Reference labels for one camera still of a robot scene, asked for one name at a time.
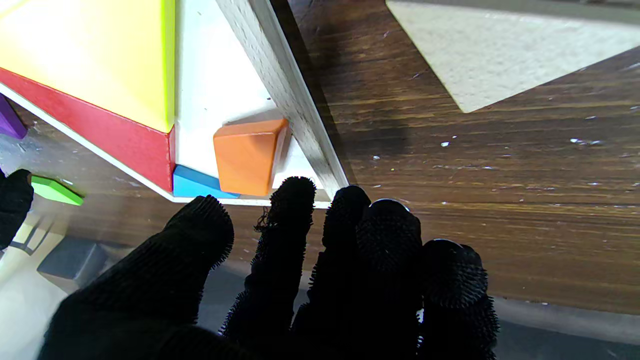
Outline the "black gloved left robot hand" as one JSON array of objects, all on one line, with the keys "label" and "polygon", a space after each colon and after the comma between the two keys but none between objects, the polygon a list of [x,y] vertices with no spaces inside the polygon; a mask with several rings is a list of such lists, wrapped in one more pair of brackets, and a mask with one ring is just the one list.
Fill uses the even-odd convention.
[{"label": "black gloved left robot hand", "polygon": [[361,187],[326,211],[308,300],[294,310],[316,188],[290,177],[256,224],[244,289],[221,332],[197,325],[208,275],[234,241],[229,214],[199,196],[162,231],[54,313],[39,360],[494,360],[499,322],[482,258],[423,243],[402,203]]}]

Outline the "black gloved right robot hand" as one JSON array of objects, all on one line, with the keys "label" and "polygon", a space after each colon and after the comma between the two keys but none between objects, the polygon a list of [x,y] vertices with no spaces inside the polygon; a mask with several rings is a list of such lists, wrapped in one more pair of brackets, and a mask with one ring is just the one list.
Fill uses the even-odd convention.
[{"label": "black gloved right robot hand", "polygon": [[0,173],[0,250],[11,244],[34,200],[32,173],[25,169]]}]

